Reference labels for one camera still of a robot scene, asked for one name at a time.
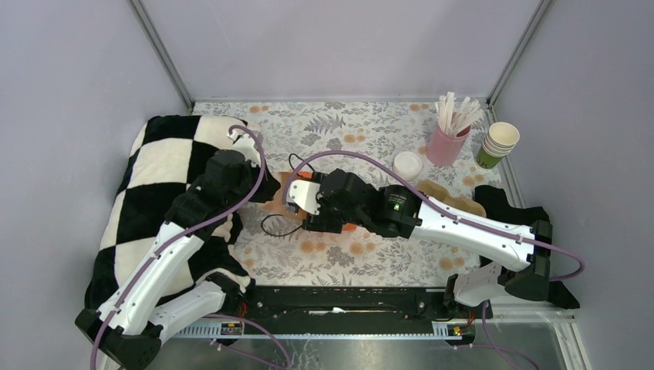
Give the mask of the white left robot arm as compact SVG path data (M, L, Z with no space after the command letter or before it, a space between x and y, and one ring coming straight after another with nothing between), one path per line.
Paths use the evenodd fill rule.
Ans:
M219 150L185 192L160 211L162 224L138 233L122 216L99 251L76 326L119 369L144 369L182 328L217 312L233 315L255 280L231 255L242 229L238 209L279 189L265 158Z

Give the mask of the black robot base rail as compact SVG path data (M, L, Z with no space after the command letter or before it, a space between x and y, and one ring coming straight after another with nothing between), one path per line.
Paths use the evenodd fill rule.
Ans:
M270 331L278 337L426 336L438 324L455 335L455 326L493 316L490 305L456 303L442 288L258 286L229 298L219 312L257 323L245 327L247 335Z

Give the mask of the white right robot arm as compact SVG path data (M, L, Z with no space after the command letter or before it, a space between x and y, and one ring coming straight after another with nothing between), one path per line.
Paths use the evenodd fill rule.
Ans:
M307 213L305 230L339 233L354 224L381 237L443 242L488 259L475 271L448 278L442 305L449 316L460 318L504 294L548 299L549 254L537 246L533 227L478 217L404 185L375 188L343 170L293 180L286 200Z

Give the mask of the orange paper gift bag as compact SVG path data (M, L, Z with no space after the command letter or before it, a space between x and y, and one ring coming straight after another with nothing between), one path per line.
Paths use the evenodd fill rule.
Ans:
M286 183L289 181L291 177L291 172L295 169L294 163L292 158L295 157L298 161L302 162L304 161L303 158L301 158L297 153L290 153L287 157L288 165L291 167L290 171L282 171L279 172L279 183L281 184L280 189L278 192L274 195L273 200L268 201L264 203L263 205L260 206L262 210L266 210L268 212L268 215L265 216L261 222L260 222L260 228L261 230L268 236L271 237L287 237L295 233L296 231L299 231L302 229L302 223L308 216L307 212L304 211L302 208L299 206L294 205L290 200L288 200L286 205L282 204L282 200L285 199L285 195L283 195L283 190L285 188ZM295 227L294 229L284 232L282 234L273 234L269 230L265 228L266 222L268 219L271 217L283 217L283 218L288 218L290 220L296 220L299 222L298 226Z

